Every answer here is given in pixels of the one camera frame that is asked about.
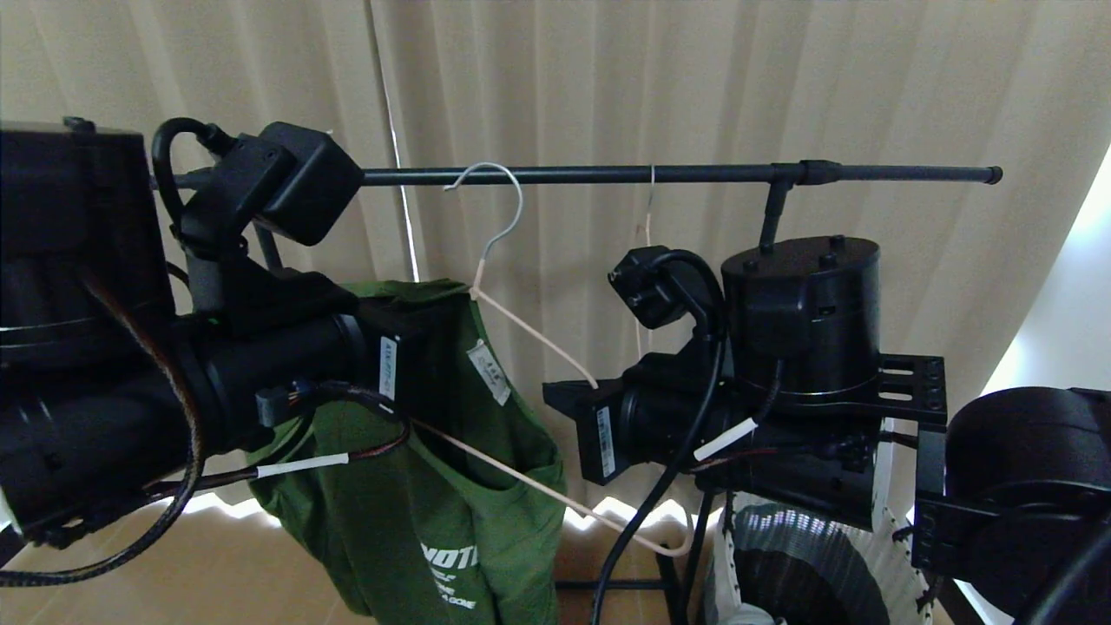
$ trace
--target light under curtain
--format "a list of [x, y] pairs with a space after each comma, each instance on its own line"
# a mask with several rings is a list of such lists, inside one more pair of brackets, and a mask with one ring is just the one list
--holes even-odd
[[[331, 130], [364, 167], [1000, 164], [994, 187], [798, 189], [780, 226], [881, 244], [882, 349], [944, 356], [955, 409], [1014, 336], [1111, 142], [1108, 32], [1101, 2], [6, 2], [0, 115], [80, 114], [148, 135], [178, 114], [229, 132], [284, 120]], [[176, 149], [178, 167], [206, 164]], [[755, 244], [765, 191], [660, 184], [653, 243], [720, 263]], [[411, 258], [422, 278], [469, 280], [516, 206], [510, 188], [406, 193], [412, 249], [398, 189], [361, 191], [317, 246], [279, 246], [338, 281], [409, 279]], [[526, 188], [484, 290], [590, 372], [618, 375], [635, 329], [604, 276], [643, 244], [647, 200], [647, 184]], [[540, 401], [542, 382], [574, 371], [484, 316], [563, 447], [572, 496], [638, 503], [658, 470], [607, 490], [579, 480], [573, 424]], [[655, 350], [689, 327], [655, 333]], [[911, 467], [897, 460], [895, 512], [910, 506]], [[693, 507], [689, 482], [673, 491]]]

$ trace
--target white label sticker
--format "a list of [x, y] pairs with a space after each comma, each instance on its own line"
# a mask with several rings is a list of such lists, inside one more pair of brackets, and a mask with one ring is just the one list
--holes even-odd
[[598, 412], [598, 447], [602, 452], [602, 477], [609, 477], [617, 471], [613, 460], [613, 432], [610, 430], [610, 407]]
[[398, 383], [398, 343], [389, 337], [382, 337], [382, 349], [378, 356], [378, 392], [390, 399], [397, 391]]
[[509, 402], [509, 396], [512, 392], [509, 390], [509, 381], [506, 380], [506, 373], [501, 371], [501, 366], [493, 360], [490, 349], [480, 339], [478, 345], [467, 351], [467, 356], [470, 357], [471, 364], [474, 365], [474, 370], [482, 377], [482, 382], [487, 384], [487, 389], [490, 390], [490, 394], [493, 395], [498, 405], [504, 406], [506, 402]]

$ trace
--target curtain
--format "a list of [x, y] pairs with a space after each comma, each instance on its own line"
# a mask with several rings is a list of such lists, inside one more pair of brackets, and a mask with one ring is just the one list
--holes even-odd
[[[780, 228], [882, 245], [881, 347], [944, 356], [954, 410], [1014, 336], [1111, 142], [1100, 2], [7, 2], [0, 28], [9, 120], [80, 114], [148, 135], [178, 114], [232, 133], [283, 120], [332, 130], [364, 167], [1000, 164], [994, 187], [797, 189]], [[174, 157], [180, 170], [206, 164], [192, 145]], [[717, 265], [754, 245], [765, 191], [660, 184], [652, 242]], [[604, 275], [643, 244], [648, 196], [648, 184], [529, 187], [483, 278], [599, 377], [637, 359]], [[509, 187], [367, 189], [322, 243], [279, 246], [339, 281], [469, 281], [514, 206]], [[571, 494], [638, 504], [659, 467], [604, 490], [579, 480], [573, 425], [540, 400], [542, 382], [577, 373], [483, 314], [565, 453]], [[689, 330], [657, 332], [653, 349], [677, 350]], [[901, 455], [892, 510], [910, 506], [912, 475]], [[672, 496], [693, 507], [689, 482]]]

